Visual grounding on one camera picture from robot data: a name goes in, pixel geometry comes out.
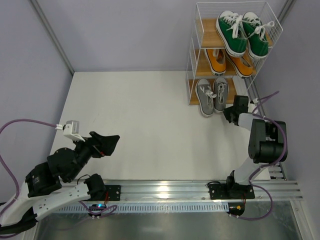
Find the grey sneaker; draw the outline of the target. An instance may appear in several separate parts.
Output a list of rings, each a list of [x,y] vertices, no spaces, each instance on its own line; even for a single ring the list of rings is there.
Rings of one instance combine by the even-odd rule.
[[[214,99],[217,95],[213,92],[210,82],[205,78],[198,80],[195,93],[202,115],[205,117],[212,116],[214,113]]]
[[[213,83],[213,92],[216,94],[213,100],[214,110],[221,113],[226,108],[228,99],[229,84],[227,80],[223,77],[216,78]]]

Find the orange sneaker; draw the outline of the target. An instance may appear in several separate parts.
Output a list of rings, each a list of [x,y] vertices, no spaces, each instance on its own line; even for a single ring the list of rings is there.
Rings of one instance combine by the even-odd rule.
[[[253,66],[243,57],[233,57],[226,55],[228,61],[232,64],[236,74],[240,78],[249,78],[253,74]]]
[[[226,72],[226,57],[222,49],[205,49],[205,57],[208,61],[211,73],[221,76]]]

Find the green sneaker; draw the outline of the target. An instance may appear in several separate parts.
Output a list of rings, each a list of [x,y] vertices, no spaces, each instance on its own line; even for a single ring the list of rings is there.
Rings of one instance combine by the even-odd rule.
[[[264,59],[269,52],[266,29],[275,26],[274,21],[263,23],[254,12],[246,12],[242,16],[242,28],[248,41],[248,53],[252,58]]]
[[[245,54],[247,39],[242,30],[243,16],[230,10],[223,11],[216,20],[218,32],[226,52],[235,58]]]

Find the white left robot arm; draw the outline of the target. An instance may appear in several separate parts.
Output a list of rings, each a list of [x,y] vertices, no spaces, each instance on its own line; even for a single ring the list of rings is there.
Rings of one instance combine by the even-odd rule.
[[[2,238],[33,228],[49,214],[71,203],[103,197],[106,186],[97,173],[72,189],[60,191],[62,184],[71,183],[90,159],[111,156],[120,140],[119,135],[103,136],[94,131],[89,134],[89,137],[73,138],[74,149],[56,150],[29,172],[18,194],[0,207]]]

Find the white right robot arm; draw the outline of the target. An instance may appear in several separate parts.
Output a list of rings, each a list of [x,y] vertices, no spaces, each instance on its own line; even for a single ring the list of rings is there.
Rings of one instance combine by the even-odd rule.
[[[249,112],[249,98],[235,95],[233,106],[223,111],[226,120],[250,133],[248,158],[226,179],[226,192],[241,199],[253,192],[252,180],[264,169],[284,162],[288,156],[287,126],[255,112]]]

